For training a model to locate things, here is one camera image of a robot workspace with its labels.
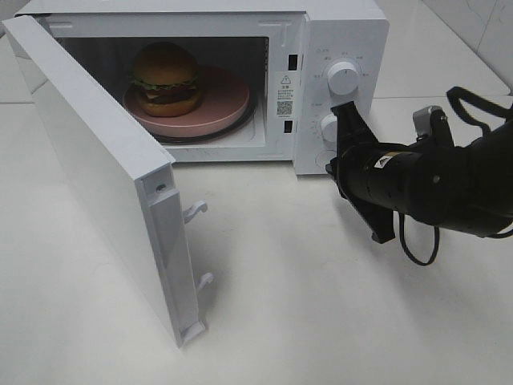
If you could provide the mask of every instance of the black cable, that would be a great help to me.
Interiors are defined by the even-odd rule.
[[[513,235],[513,229],[506,231],[505,233],[489,235],[487,238],[504,239],[504,238],[511,237],[512,235]]]
[[[434,227],[434,247],[433,247],[433,253],[431,253],[430,259],[427,262],[423,262],[418,260],[408,249],[408,245],[406,244],[406,238],[404,236],[404,222],[405,222],[405,215],[403,213],[399,214],[399,240],[401,241],[402,249],[404,250],[405,254],[408,256],[408,258],[415,264],[420,266],[428,266],[431,265],[434,260],[436,259],[436,256],[438,254],[438,247],[440,246],[440,228]]]
[[[459,116],[459,118],[465,123],[481,127],[483,136],[488,135],[491,132],[490,126],[471,116],[471,114],[469,114],[465,107],[462,105],[461,100],[472,104],[473,106],[488,112],[493,116],[504,118],[506,121],[513,118],[513,106],[511,106],[509,109],[501,107],[498,104],[492,103],[491,101],[482,98],[481,96],[477,96],[475,93],[470,92],[465,88],[452,87],[446,94],[447,99],[449,100],[449,104],[456,115]]]

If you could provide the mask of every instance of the qr code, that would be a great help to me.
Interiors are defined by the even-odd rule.
[[[278,102],[278,115],[292,115],[292,101]]]

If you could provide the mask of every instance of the hamburger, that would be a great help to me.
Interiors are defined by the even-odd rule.
[[[135,98],[151,116],[180,116],[200,102],[199,66],[194,56],[172,43],[154,43],[135,57]]]

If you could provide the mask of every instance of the robotic arm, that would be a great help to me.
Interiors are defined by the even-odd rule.
[[[432,263],[438,252],[438,228],[478,237],[499,233],[513,222],[513,106],[500,107],[461,87],[447,92],[454,111],[465,122],[480,126],[483,136],[465,148],[454,146],[447,117],[438,106],[414,113],[417,142],[380,143],[359,115],[354,102],[332,108],[337,117],[337,157],[326,171],[342,197],[384,243],[395,238],[394,211],[399,212],[403,249],[419,265]],[[472,118],[461,101],[503,117],[494,131]],[[408,250],[405,215],[434,226],[435,247],[428,262]]]

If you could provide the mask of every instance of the sesame bun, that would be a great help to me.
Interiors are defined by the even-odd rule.
[[[157,104],[145,99],[139,92],[135,93],[137,102],[144,112],[151,116],[180,116],[192,111],[200,102],[201,91],[197,90],[192,97],[179,102]]]
[[[148,84],[187,82],[198,72],[194,56],[172,43],[154,43],[135,57],[133,75]]]

